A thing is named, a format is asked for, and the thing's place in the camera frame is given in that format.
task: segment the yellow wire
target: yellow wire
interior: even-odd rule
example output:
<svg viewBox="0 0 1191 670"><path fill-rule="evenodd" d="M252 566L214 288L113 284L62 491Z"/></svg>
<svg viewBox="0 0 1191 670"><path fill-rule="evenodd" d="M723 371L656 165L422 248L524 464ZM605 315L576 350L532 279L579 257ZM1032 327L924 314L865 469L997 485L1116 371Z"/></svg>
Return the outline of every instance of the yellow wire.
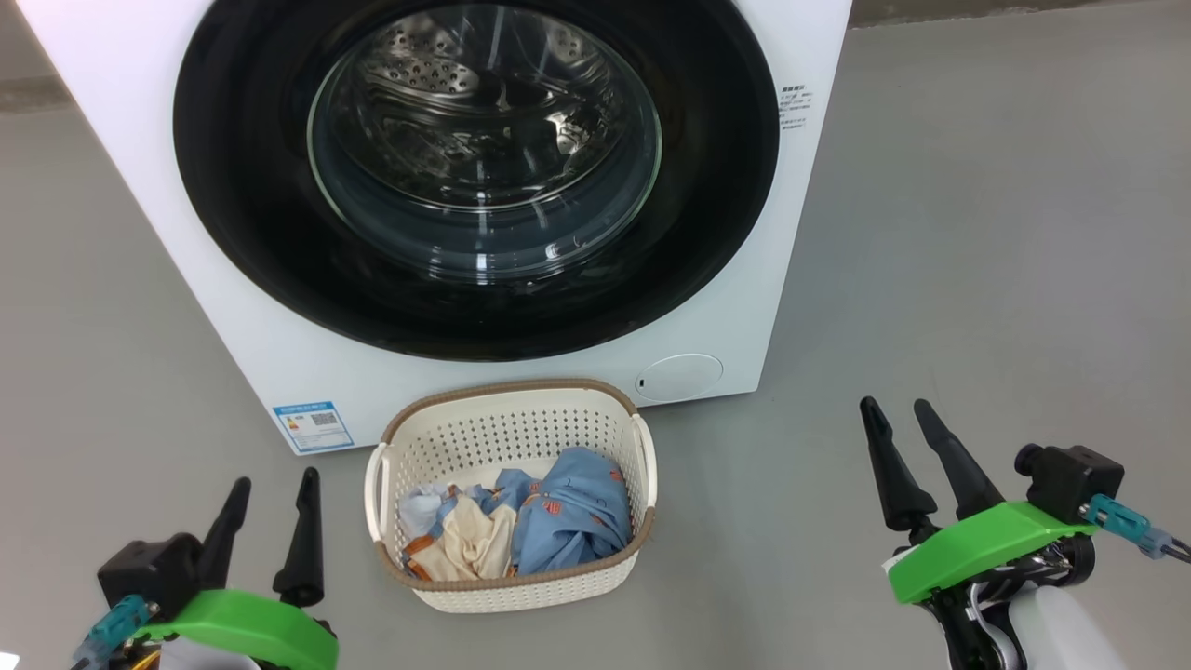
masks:
<svg viewBox="0 0 1191 670"><path fill-rule="evenodd" d="M157 651L138 660L137 664L131 668L131 670L149 670L150 668L152 668L154 663L157 662L157 658L160 656L161 656L161 650L158 649Z"/></svg>

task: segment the brown basket rim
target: brown basket rim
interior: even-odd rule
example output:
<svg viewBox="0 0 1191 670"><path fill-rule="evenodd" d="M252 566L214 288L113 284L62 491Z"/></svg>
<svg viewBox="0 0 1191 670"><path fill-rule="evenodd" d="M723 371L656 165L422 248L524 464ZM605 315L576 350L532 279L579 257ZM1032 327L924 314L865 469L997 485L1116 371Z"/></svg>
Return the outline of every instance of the brown basket rim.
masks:
<svg viewBox="0 0 1191 670"><path fill-rule="evenodd" d="M488 384L485 387L474 387L470 389L460 389L457 392L447 392L444 394L437 394L434 396L428 396L420 401L414 402L410 407L403 409L393 421L388 422L385 428L385 434L381 436L381 443L386 446L397 434L397 431L416 413L424 411L426 408L439 406L443 403L449 403L454 401L462 401L467 399L476 399L480 396L493 396L498 394L509 394L516 392L542 392L550 389L588 389L592 392L603 392L609 396L616 399L621 406L629 413L630 417L637 414L637 407L632 405L632 401L623 392L612 387L611 384L600 382L598 380L582 380L582 378L567 378L567 380L534 380L526 382L507 382L504 384ZM388 547L385 546L385 540L378 540L376 553L380 556L381 565L385 566L385 571L388 575L400 582L401 584L416 590L416 591L428 591L428 593L451 593L451 591L486 591L492 589L513 589L517 587L528 587L531 584L542 584L545 582L555 582L559 580L568 580L570 577L579 577L582 575L591 575L593 572L599 572L601 570L607 570L615 568L621 563L624 563L630 557L641 551L642 545L649 539L649 534L653 532L654 527L654 508L649 507L646 509L646 518L641 520L641 532L635 533L632 540L623 550L617 553L601 558L599 561L586 563L584 565L576 565L575 568L568 568L567 570L556 570L553 572L542 572L540 575L522 575L517 577L501 577L500 580L476 580L474 582L426 582L424 580L416 580L405 574L399 566L393 563L393 559L388 556Z"/></svg>

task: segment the washing machine door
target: washing machine door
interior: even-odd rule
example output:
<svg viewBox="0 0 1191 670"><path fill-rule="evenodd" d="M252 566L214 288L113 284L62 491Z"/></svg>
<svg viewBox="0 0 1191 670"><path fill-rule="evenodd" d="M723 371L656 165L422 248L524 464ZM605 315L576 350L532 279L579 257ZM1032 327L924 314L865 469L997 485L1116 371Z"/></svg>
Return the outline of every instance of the washing machine door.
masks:
<svg viewBox="0 0 1191 670"><path fill-rule="evenodd" d="M675 308L748 236L778 151L730 0L217 0L174 112L244 274L348 338L455 361Z"/></svg>

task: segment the laundry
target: laundry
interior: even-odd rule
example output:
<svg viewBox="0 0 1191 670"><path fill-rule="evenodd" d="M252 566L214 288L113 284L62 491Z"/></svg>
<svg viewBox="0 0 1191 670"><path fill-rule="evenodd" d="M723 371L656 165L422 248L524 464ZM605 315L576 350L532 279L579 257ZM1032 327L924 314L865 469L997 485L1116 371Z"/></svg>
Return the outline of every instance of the laundry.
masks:
<svg viewBox="0 0 1191 670"><path fill-rule="evenodd" d="M492 490L419 487L398 514L416 538L403 551L406 569L435 582L574 568L615 555L632 536L621 469L582 447L563 450L542 481L503 470Z"/></svg>

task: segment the blue and white sticker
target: blue and white sticker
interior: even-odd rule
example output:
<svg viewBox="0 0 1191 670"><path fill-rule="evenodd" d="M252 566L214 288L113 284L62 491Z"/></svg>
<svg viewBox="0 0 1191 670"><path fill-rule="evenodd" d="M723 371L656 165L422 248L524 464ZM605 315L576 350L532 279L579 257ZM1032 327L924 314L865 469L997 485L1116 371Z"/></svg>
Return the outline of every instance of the blue and white sticker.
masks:
<svg viewBox="0 0 1191 670"><path fill-rule="evenodd" d="M299 453L355 446L335 403L275 407L273 414Z"/></svg>

